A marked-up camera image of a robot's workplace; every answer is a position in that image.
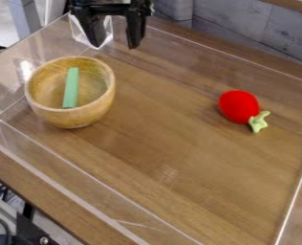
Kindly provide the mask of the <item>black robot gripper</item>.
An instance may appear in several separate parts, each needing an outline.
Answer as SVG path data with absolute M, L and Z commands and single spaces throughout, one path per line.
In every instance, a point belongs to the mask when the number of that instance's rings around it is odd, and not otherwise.
M 70 0 L 70 11 L 96 48 L 106 41 L 106 18 L 99 15 L 126 16 L 128 47 L 135 49 L 144 37 L 146 16 L 155 13 L 155 8 L 152 0 Z

